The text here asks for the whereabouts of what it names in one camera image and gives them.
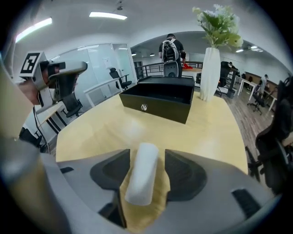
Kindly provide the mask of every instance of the white vase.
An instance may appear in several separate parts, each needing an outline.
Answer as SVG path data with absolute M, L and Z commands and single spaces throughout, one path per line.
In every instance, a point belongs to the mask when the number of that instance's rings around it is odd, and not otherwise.
M 220 53 L 216 48 L 206 48 L 201 72 L 200 98 L 210 101 L 214 96 L 220 80 L 221 61 Z

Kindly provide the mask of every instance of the white foam block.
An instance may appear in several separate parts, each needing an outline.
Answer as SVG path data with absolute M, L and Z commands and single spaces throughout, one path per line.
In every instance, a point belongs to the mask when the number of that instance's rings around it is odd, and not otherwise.
M 138 206 L 152 202 L 159 149 L 151 143 L 140 143 L 125 200 Z

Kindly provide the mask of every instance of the cable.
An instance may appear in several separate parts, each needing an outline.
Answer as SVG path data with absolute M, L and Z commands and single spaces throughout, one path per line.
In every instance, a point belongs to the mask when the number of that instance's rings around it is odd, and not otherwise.
M 44 131 L 44 130 L 43 130 L 41 124 L 40 124 L 40 121 L 39 121 L 39 119 L 38 119 L 38 116 L 36 115 L 36 109 L 35 109 L 35 107 L 33 107 L 33 116 L 35 117 L 36 127 L 37 127 L 38 131 L 41 133 L 41 135 L 42 135 L 42 137 L 43 137 L 43 139 L 44 139 L 45 144 L 47 145 L 48 153 L 51 154 L 51 151 L 50 151 L 50 147 L 49 147 L 49 145 L 48 145 L 48 142 L 46 141 L 46 138 L 44 137 L 44 135 L 43 135 L 43 133 L 42 133 L 42 131 Z M 38 120 L 38 123 L 39 123 L 39 125 L 40 125 L 42 131 L 38 128 L 37 120 Z

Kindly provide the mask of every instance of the table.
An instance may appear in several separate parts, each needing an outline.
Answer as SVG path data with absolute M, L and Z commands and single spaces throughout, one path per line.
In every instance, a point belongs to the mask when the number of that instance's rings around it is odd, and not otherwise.
M 107 80 L 107 81 L 105 81 L 105 82 L 103 82 L 103 83 L 100 83 L 100 84 L 94 85 L 93 87 L 91 87 L 91 88 L 89 88 L 89 89 L 83 91 L 83 93 L 84 93 L 84 94 L 86 95 L 86 97 L 87 97 L 88 102 L 91 104 L 92 107 L 95 107 L 95 104 L 92 102 L 92 99 L 90 98 L 89 94 L 90 94 L 91 92 L 93 92 L 94 90 L 96 90 L 96 89 L 98 89 L 98 88 L 100 88 L 100 87 L 102 87 L 102 86 L 104 86 L 104 85 L 108 85 L 108 88 L 109 88 L 110 93 L 111 93 L 110 83 L 112 83 L 112 82 L 117 82 L 118 87 L 119 87 L 119 89 L 120 89 L 120 92 L 123 92 L 122 87 L 121 87 L 121 84 L 120 84 L 120 82 L 119 82 L 119 78 L 115 78 L 115 79 L 112 79 L 112 80 Z
M 164 151 L 174 149 L 227 162 L 248 173 L 239 127 L 225 100 L 210 102 L 194 92 L 186 124 L 123 107 L 119 95 L 87 111 L 58 135 L 56 160 L 76 160 L 117 149 L 130 149 L 133 166 L 138 146 L 150 142 L 159 148 L 152 203 L 138 207 L 124 200 L 131 169 L 120 186 L 121 203 L 129 231 L 138 233 L 163 212 L 170 182 L 164 170 Z
M 239 89 L 238 89 L 238 94 L 237 94 L 237 96 L 239 96 L 239 94 L 241 93 L 241 91 L 242 91 L 242 89 L 243 89 L 243 85 L 244 85 L 244 83 L 247 83 L 247 84 L 249 84 L 250 86 L 252 86 L 252 90 L 251 90 L 251 93 L 250 93 L 250 96 L 249 96 L 249 99 L 248 99 L 248 101 L 250 101 L 250 100 L 251 100 L 251 97 L 252 97 L 252 95 L 253 95 L 253 92 L 254 92 L 254 90 L 255 90 L 255 87 L 257 86 L 257 84 L 255 84 L 255 83 L 253 83 L 253 82 L 249 82 L 248 80 L 242 79 L 242 78 L 240 78 L 240 77 L 239 77 L 239 79 L 241 79 L 241 82 L 240 82 L 240 87 L 239 87 Z
M 277 100 L 277 98 L 274 97 L 273 95 L 271 95 L 271 93 L 268 92 L 268 91 L 266 91 L 266 90 L 265 90 L 265 93 L 267 93 L 268 95 L 270 95 L 270 96 L 273 98 L 273 101 L 271 102 L 271 105 L 270 105 L 270 107 L 269 107 L 269 111 L 268 111 L 268 112 L 270 112 L 270 110 L 273 108 L 274 103 L 275 103 L 275 101 Z
M 58 134 L 61 129 L 60 127 L 56 124 L 56 122 L 51 118 L 52 115 L 56 114 L 57 117 L 61 120 L 61 122 L 64 124 L 64 126 L 67 126 L 67 124 L 65 123 L 65 121 L 61 118 L 61 116 L 59 115 L 59 113 L 57 112 L 62 106 L 64 106 L 63 102 L 58 102 L 56 105 L 50 107 L 49 109 L 47 109 L 46 111 L 38 114 L 38 119 L 41 119 L 40 123 L 38 126 L 42 125 L 43 123 L 47 123 L 52 130 Z

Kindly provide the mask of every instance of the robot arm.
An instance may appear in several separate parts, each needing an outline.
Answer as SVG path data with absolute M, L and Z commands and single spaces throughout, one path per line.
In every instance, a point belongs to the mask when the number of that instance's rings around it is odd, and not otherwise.
M 33 82 L 38 92 L 41 113 L 74 90 L 79 74 L 87 69 L 82 61 L 50 62 L 41 51 L 28 52 L 21 68 L 20 77 Z

